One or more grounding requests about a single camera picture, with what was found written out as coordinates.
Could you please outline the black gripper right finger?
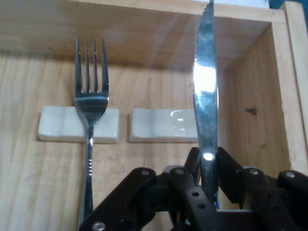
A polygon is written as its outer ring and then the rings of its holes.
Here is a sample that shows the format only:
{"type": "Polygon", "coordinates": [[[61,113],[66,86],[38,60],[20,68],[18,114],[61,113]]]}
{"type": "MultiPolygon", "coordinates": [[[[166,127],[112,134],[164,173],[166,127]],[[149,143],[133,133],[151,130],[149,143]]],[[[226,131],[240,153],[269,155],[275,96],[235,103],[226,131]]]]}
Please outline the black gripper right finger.
{"type": "Polygon", "coordinates": [[[308,229],[308,177],[285,170],[277,178],[257,167],[241,166],[225,149],[216,155],[218,185],[240,209],[252,209],[265,230],[308,229]]]}

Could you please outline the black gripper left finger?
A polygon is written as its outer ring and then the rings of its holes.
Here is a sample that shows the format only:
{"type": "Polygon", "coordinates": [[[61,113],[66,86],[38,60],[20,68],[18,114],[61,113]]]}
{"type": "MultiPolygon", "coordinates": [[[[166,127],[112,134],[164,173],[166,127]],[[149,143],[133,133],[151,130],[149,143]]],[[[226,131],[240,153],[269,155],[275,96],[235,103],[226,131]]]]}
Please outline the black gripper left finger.
{"type": "Polygon", "coordinates": [[[174,231],[215,231],[216,163],[193,147],[183,166],[160,175],[150,168],[133,169],[81,222],[81,231],[140,231],[158,212],[168,212],[174,231]]]}

